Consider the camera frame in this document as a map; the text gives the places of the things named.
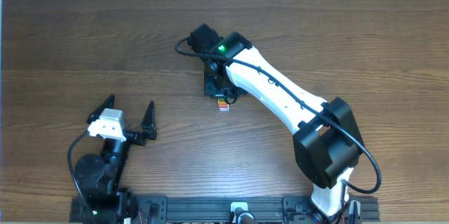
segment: tabletop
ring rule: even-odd
[[[130,129],[155,102],[158,139],[132,147],[123,175],[135,193],[310,195],[282,122],[251,95],[220,112],[203,63],[174,51],[201,23],[351,105],[382,220],[448,219],[449,0],[4,0],[3,15],[2,220],[68,220],[67,149],[111,93]],[[101,146],[81,141],[74,162]],[[374,185],[366,157],[351,182]]]

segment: wood grain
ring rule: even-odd
[[[5,221],[67,221],[67,148],[110,93],[137,129],[123,185],[176,197],[308,195],[291,135],[248,96],[220,113],[200,60],[175,42],[203,22],[236,30],[308,91],[351,104],[380,164],[382,220],[447,220],[449,0],[4,0],[0,207]],[[77,159],[98,152],[85,140]],[[361,158],[352,181],[373,185]]]

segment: wooden table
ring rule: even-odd
[[[67,221],[67,149],[110,94],[130,129],[156,103],[158,139],[133,147],[135,193],[309,195],[290,132],[252,96],[203,95],[175,43],[206,22],[238,31],[311,93],[344,98],[382,169],[382,220],[447,220],[449,0],[4,0],[2,220]],[[102,140],[77,146],[76,161]],[[374,184],[361,158],[351,181]]]

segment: wooden surface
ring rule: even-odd
[[[447,220],[449,0],[4,0],[1,213],[67,221],[67,149],[110,94],[130,129],[156,103],[158,139],[123,185],[169,197],[309,195],[290,132],[251,96],[218,112],[175,43],[236,30],[311,93],[344,98],[383,175],[382,220]],[[77,146],[75,160],[102,141]],[[361,158],[351,181],[374,183]]]

